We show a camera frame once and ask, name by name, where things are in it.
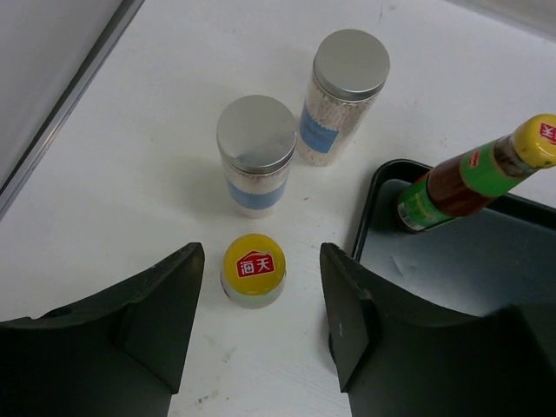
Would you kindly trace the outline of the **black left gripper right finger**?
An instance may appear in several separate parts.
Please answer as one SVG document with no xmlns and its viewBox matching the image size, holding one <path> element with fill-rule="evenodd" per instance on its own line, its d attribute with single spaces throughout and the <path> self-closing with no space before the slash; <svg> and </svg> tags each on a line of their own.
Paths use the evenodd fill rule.
<svg viewBox="0 0 556 417">
<path fill-rule="evenodd" d="M 354 416 L 552 416 L 555 307 L 475 316 L 320 250 L 329 347 Z"/>
</svg>

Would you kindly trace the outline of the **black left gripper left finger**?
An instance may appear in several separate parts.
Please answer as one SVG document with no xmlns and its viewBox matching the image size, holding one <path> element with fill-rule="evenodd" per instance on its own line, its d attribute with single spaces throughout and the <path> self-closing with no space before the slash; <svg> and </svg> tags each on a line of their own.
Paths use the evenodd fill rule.
<svg viewBox="0 0 556 417">
<path fill-rule="evenodd" d="M 192 242 L 80 301 L 3 322 L 2 415 L 166 415 L 182 381 L 204 261 Z"/>
</svg>

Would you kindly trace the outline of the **yellow-cap green-label sauce bottle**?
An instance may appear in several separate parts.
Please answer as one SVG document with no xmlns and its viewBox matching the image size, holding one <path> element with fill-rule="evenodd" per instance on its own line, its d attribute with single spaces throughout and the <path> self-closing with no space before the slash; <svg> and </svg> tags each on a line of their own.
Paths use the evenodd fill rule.
<svg viewBox="0 0 556 417">
<path fill-rule="evenodd" d="M 430 169 L 399 194 L 395 214 L 414 233 L 429 230 L 482 210 L 554 166 L 555 115 L 536 115 L 513 133 Z"/>
</svg>

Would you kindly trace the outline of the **silver-lid spice canister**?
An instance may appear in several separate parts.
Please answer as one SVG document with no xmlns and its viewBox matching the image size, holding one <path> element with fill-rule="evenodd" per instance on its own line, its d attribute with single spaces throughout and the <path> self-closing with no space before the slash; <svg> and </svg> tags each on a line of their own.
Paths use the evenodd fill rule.
<svg viewBox="0 0 556 417">
<path fill-rule="evenodd" d="M 272 214 L 295 155 L 297 128 L 290 110 L 269 96 L 244 96 L 219 117 L 216 142 L 228 192 L 248 217 Z"/>
<path fill-rule="evenodd" d="M 308 163 L 328 166 L 339 157 L 389 71 L 387 49 L 363 30 L 338 30 L 321 42 L 299 122 L 297 149 Z"/>
</svg>

